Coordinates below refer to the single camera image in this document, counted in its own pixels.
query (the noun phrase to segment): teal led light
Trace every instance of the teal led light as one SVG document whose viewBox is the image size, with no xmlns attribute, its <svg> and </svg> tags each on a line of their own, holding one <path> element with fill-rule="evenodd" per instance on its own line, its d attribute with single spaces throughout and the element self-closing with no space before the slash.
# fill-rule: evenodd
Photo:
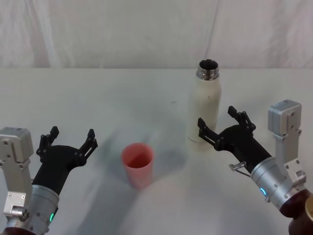
<svg viewBox="0 0 313 235">
<path fill-rule="evenodd" d="M 54 213 L 52 213 L 50 216 L 50 222 L 53 220 L 53 217 L 54 217 Z"/>
<path fill-rule="evenodd" d="M 265 192 L 265 190 L 264 190 L 263 188 L 260 188 L 260 190 L 262 191 L 262 193 L 263 193 L 264 195 L 266 195 L 266 192 Z"/>
</svg>

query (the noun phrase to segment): white table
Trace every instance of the white table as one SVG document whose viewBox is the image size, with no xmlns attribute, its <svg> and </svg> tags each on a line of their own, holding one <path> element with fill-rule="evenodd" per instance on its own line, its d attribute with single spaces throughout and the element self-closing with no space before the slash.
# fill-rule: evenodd
<svg viewBox="0 0 313 235">
<path fill-rule="evenodd" d="M 186 151 L 188 88 L 195 70 L 0 70 L 0 125 L 28 128 L 34 149 L 40 134 L 57 125 L 55 144 L 79 147 L 90 128 L 98 149 L 73 170 L 63 188 L 51 235 L 285 235 L 284 218 L 251 179 L 232 172 L 227 152 Z M 267 130 L 271 104 L 302 103 L 300 159 L 313 190 L 313 70 L 221 70 L 222 101 L 217 131 L 235 121 L 227 108 L 246 110 L 255 138 L 271 153 Z M 155 182 L 136 191 L 119 155 L 144 141 L 156 152 Z M 31 157 L 31 176 L 40 167 Z M 6 186 L 0 173 L 0 208 Z M 5 226 L 2 221 L 0 230 Z"/>
</svg>

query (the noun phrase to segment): white water bottle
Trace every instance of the white water bottle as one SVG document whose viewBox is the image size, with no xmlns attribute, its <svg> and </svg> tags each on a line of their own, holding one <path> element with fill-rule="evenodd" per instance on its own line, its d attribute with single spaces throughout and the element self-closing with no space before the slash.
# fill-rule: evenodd
<svg viewBox="0 0 313 235">
<path fill-rule="evenodd" d="M 199 137 L 198 118 L 215 131 L 221 85 L 219 80 L 219 65 L 214 60 L 202 60 L 199 63 L 188 99 L 187 142 L 198 152 L 209 150 L 212 145 Z"/>
</svg>

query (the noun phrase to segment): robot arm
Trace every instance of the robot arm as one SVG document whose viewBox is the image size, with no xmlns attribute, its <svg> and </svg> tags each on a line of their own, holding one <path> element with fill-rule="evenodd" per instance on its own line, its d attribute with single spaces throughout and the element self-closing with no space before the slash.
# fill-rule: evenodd
<svg viewBox="0 0 313 235">
<path fill-rule="evenodd" d="M 246 168 L 264 194 L 265 201 L 272 202 L 282 215 L 294 219 L 290 234 L 311 234 L 301 230 L 303 221 L 306 221 L 304 229 L 313 231 L 312 194 L 304 186 L 306 174 L 298 159 L 301 104 L 285 100 L 269 109 L 268 129 L 274 132 L 276 139 L 276 158 L 253 138 L 255 125 L 246 112 L 238 113 L 230 106 L 228 113 L 238 125 L 228 127 L 218 135 L 199 118 L 199 136 L 217 151 L 231 152 L 239 163 L 229 165 L 230 168 L 238 172 L 240 168 Z"/>
<path fill-rule="evenodd" d="M 36 153 L 42 165 L 31 183 L 28 169 L 28 158 L 33 153 L 30 132 L 21 128 L 4 128 L 0 131 L 0 166 L 8 187 L 4 208 L 8 223 L 4 234 L 47 233 L 58 210 L 59 194 L 68 174 L 72 169 L 84 166 L 98 146 L 92 129 L 79 149 L 65 145 L 52 146 L 58 134 L 55 126 L 50 134 L 41 136 Z"/>
</svg>

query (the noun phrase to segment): white curtain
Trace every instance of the white curtain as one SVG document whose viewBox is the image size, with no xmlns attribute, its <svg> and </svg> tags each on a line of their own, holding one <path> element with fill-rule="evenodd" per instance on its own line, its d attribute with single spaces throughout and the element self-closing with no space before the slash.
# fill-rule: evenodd
<svg viewBox="0 0 313 235">
<path fill-rule="evenodd" d="M 312 68 L 313 1 L 0 0 L 0 67 Z"/>
</svg>

